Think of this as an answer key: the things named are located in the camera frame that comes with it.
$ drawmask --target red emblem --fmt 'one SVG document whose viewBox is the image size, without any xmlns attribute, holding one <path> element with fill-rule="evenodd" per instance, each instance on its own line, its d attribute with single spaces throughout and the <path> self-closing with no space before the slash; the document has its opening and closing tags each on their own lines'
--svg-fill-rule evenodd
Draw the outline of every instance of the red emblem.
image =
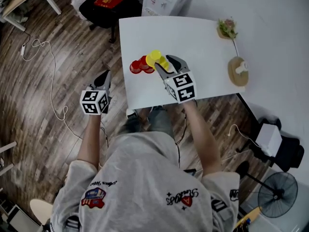
<svg viewBox="0 0 309 232">
<path fill-rule="evenodd" d="M 191 206 L 192 205 L 192 197 L 183 197 L 182 198 L 182 203 L 184 203 L 186 206 Z"/>
<path fill-rule="evenodd" d="M 105 195 L 106 192 L 100 188 L 89 190 L 85 193 L 85 198 L 82 199 L 81 204 L 82 206 L 88 205 L 90 209 L 93 207 L 101 209 L 105 205 L 103 202 Z"/>
</svg>

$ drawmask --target hand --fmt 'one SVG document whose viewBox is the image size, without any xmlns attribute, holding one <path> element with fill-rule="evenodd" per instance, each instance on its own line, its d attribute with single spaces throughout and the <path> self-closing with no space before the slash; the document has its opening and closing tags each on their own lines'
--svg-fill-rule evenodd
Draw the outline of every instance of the hand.
<svg viewBox="0 0 309 232">
<path fill-rule="evenodd" d="M 197 108 L 197 102 L 195 100 L 190 100 L 183 103 L 183 108 L 187 110 L 192 110 Z"/>
</svg>

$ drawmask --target wooden floor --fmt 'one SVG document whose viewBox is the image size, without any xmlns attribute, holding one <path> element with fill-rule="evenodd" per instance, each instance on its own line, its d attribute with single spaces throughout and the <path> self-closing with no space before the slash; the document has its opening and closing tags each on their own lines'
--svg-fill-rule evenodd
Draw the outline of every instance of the wooden floor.
<svg viewBox="0 0 309 232">
<path fill-rule="evenodd" d="M 89 23 L 75 15 L 70 0 L 55 2 L 62 10 L 60 16 L 46 0 L 29 1 L 32 11 L 26 24 L 26 32 L 31 35 L 31 39 L 26 46 L 25 58 L 31 58 L 37 51 L 31 48 L 34 39 L 52 44 L 56 57 L 52 95 L 54 106 L 60 117 L 63 117 L 64 105 L 69 107 L 66 122 L 81 136 L 88 120 L 79 105 L 81 91 L 95 74 L 102 70 L 111 70 L 112 102 L 108 115 L 102 116 L 102 123 L 112 143 L 120 125 L 125 121 L 127 108 L 119 32 L 117 41 L 110 44 L 110 31 L 101 28 L 90 31 Z M 6 163 L 13 162 L 15 166 L 0 177 L 0 187 L 3 187 L 3 191 L 14 203 L 35 219 L 29 201 L 39 198 L 53 202 L 70 162 L 78 153 L 81 140 L 67 130 L 51 108 L 50 85 L 54 66 L 48 46 L 43 47 L 32 61 L 25 62 L 20 56 L 20 49 L 27 39 L 26 34 L 10 24 L 6 24 L 2 29 L 0 141 L 2 145 L 17 141 L 17 146 L 2 155 Z M 249 113 L 238 97 L 216 97 L 199 101 L 198 104 L 218 140 L 224 169 L 234 171 L 242 161 L 249 160 L 250 173 L 260 178 L 267 166 L 255 159 L 251 151 L 236 153 L 235 149 L 246 142 L 238 133 L 232 130 L 231 136 L 227 136 L 234 123 L 244 131 L 250 128 Z M 175 137 L 179 139 L 184 129 L 182 109 L 178 105 L 170 105 L 168 111 Z M 180 151 L 182 169 L 200 169 L 189 129 L 180 144 Z M 106 142 L 102 134 L 101 163 L 104 162 L 104 152 Z M 241 201 L 254 186 L 255 183 L 246 178 L 242 181 Z"/>
</svg>

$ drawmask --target black chair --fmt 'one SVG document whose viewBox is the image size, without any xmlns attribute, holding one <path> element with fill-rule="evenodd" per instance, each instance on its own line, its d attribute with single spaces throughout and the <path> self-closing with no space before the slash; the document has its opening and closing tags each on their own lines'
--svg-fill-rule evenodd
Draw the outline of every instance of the black chair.
<svg viewBox="0 0 309 232">
<path fill-rule="evenodd" d="M 281 130 L 281 122 L 279 119 L 275 122 L 269 122 L 264 118 L 261 123 L 253 121 L 249 135 L 243 131 L 241 131 L 241 133 L 255 141 L 263 124 L 276 125 L 278 129 Z M 281 136 L 281 138 L 282 142 L 275 157 L 265 155 L 261 148 L 255 146 L 251 140 L 248 140 L 241 150 L 236 149 L 236 151 L 242 152 L 247 146 L 249 146 L 249 149 L 253 151 L 256 158 L 260 159 L 262 162 L 267 162 L 268 160 L 271 161 L 270 167 L 275 163 L 284 172 L 289 171 L 290 168 L 298 168 L 304 156 L 304 148 L 300 145 L 299 139 L 285 136 Z"/>
<path fill-rule="evenodd" d="M 120 18 L 135 17 L 141 15 L 142 5 L 138 0 L 123 0 L 114 8 L 109 9 L 94 4 L 96 0 L 86 0 L 79 11 L 84 17 L 93 23 L 90 29 L 96 26 L 101 28 L 112 28 L 111 43 L 115 42 L 115 26 Z"/>
</svg>

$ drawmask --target white wall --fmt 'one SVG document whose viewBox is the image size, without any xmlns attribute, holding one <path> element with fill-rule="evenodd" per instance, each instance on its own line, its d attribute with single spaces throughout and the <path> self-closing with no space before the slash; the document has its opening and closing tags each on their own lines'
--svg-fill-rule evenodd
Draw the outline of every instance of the white wall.
<svg viewBox="0 0 309 232">
<path fill-rule="evenodd" d="M 309 0 L 192 0 L 181 15 L 237 22 L 250 74 L 244 99 L 256 116 L 275 115 L 305 148 L 292 173 L 309 185 Z"/>
</svg>

